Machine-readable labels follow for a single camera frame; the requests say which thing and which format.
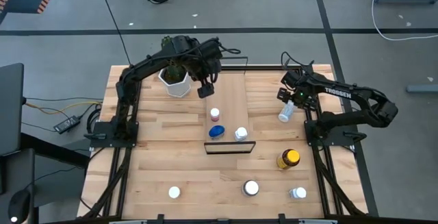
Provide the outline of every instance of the blue lid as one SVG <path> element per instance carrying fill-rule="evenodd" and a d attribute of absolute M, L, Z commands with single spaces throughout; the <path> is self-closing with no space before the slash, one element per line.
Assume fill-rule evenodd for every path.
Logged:
<path fill-rule="evenodd" d="M 225 127 L 223 125 L 215 125 L 210 129 L 208 135 L 211 138 L 215 138 L 224 135 L 224 133 L 225 133 Z"/>

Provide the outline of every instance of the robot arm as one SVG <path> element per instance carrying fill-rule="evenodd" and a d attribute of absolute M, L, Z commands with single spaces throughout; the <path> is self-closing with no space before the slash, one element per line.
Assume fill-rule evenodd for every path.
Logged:
<path fill-rule="evenodd" d="M 194 81 L 201 82 L 202 86 L 198 89 L 200 98 L 214 94 L 213 83 L 216 82 L 221 69 L 222 51 L 240 53 L 237 49 L 224 48 L 218 38 L 211 38 L 200 44 L 195 38 L 176 36 L 165 44 L 160 52 L 148 55 L 145 60 L 123 70 L 116 84 L 116 115 L 111 120 L 114 136 L 122 140 L 129 140 L 135 136 L 135 132 L 130 132 L 130 127 L 135 125 L 127 119 L 129 108 L 138 101 L 136 99 L 140 82 L 169 64 L 182 66 Z"/>
<path fill-rule="evenodd" d="M 288 71 L 284 75 L 281 83 L 294 93 L 280 88 L 278 99 L 285 103 L 291 100 L 299 108 L 312 109 L 317 95 L 328 93 L 355 101 L 361 108 L 343 114 L 323 112 L 317 120 L 314 131 L 316 136 L 323 138 L 331 129 L 342 125 L 368 124 L 372 127 L 387 127 L 398 113 L 396 105 L 378 90 L 328 80 L 325 76 L 314 73 L 311 65 L 302 65 L 302 69 L 302 76 L 294 71 Z"/>

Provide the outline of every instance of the wooden workbench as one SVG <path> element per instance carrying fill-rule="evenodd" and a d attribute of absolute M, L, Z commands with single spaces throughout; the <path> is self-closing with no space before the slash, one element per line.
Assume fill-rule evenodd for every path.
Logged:
<path fill-rule="evenodd" d="M 115 113 L 115 83 L 125 67 L 111 69 L 101 113 L 103 121 L 109 121 Z M 315 65 L 314 69 L 333 79 L 330 65 Z M 245 73 L 248 133 L 257 145 L 251 154 L 234 155 L 205 153 L 205 100 L 198 98 L 198 83 L 193 83 L 185 98 L 174 99 L 167 95 L 156 75 L 145 79 L 138 110 L 138 145 L 132 152 L 123 218 L 156 219 L 158 214 L 165 214 L 165 219 L 276 219 L 279 213 L 286 218 L 322 217 L 315 165 L 305 140 L 305 113 L 295 109 L 286 124 L 277 118 L 283 107 L 276 99 L 283 87 L 283 75 L 281 71 Z M 320 102 L 322 110 L 342 112 L 337 97 L 320 95 Z M 276 166 L 276 157 L 288 148 L 300 152 L 300 164 L 282 171 Z M 113 149 L 105 149 L 88 167 L 82 199 L 89 205 L 107 186 L 112 154 Z M 339 185 L 366 212 L 353 154 L 341 147 L 332 147 L 331 154 Z M 248 179 L 259 183 L 256 197 L 241 193 L 241 186 Z M 178 199 L 168 196 L 171 186 L 180 187 Z M 288 190 L 299 186 L 306 188 L 307 198 L 291 199 Z M 334 212 L 331 191 L 327 192 Z M 81 204 L 78 216 L 87 211 Z"/>

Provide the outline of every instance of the concrete floor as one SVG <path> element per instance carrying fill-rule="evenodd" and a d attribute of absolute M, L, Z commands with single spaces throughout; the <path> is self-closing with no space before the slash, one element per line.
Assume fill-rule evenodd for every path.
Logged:
<path fill-rule="evenodd" d="M 170 0 L 162 5 L 147 0 L 108 1 L 121 29 L 322 28 L 316 0 Z M 371 0 L 324 0 L 324 4 L 332 28 L 373 28 Z M 378 5 L 375 13 L 377 24 L 385 28 L 438 27 L 438 5 Z M 0 30 L 114 28 L 104 0 L 51 0 L 43 14 L 8 14 L 0 24 Z M 123 38 L 129 57 L 139 62 L 146 54 L 159 49 L 163 36 L 140 34 Z M 250 64 L 276 64 L 284 50 L 302 62 L 332 63 L 324 34 L 191 36 L 199 40 L 218 36 L 225 46 L 241 49 Z M 410 95 L 404 91 L 407 84 L 428 84 L 428 77 L 438 79 L 438 38 L 389 42 L 377 34 L 335 34 L 334 39 L 346 81 L 382 90 L 399 108 L 399 115 L 387 129 L 359 126 L 360 132 L 368 135 L 362 144 L 379 214 L 438 220 L 435 210 L 438 159 L 434 156 L 438 150 L 435 129 L 438 96 Z M 127 63 L 120 38 L 113 35 L 0 36 L 0 51 L 0 65 L 25 64 L 26 97 L 101 98 L 110 66 Z M 35 103 L 62 108 L 71 102 Z M 84 109 L 67 113 L 78 115 Z M 24 108 L 23 120 L 52 127 L 63 117 Z M 23 131 L 57 145 L 67 145 L 81 139 L 85 127 L 81 124 L 75 131 L 61 136 L 27 126 L 23 126 Z M 82 140 L 74 146 L 86 148 L 88 144 Z M 45 180 L 46 183 L 41 181 L 42 185 L 56 181 L 64 184 L 70 199 L 42 209 L 42 222 L 73 219 L 79 204 L 82 172 L 71 171 Z"/>

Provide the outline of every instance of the yellow jar with black lid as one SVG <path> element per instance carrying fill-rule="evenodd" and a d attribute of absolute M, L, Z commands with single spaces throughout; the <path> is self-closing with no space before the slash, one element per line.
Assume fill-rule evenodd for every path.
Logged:
<path fill-rule="evenodd" d="M 290 169 L 298 165 L 300 162 L 300 154 L 294 149 L 286 149 L 276 159 L 276 163 L 280 169 Z"/>

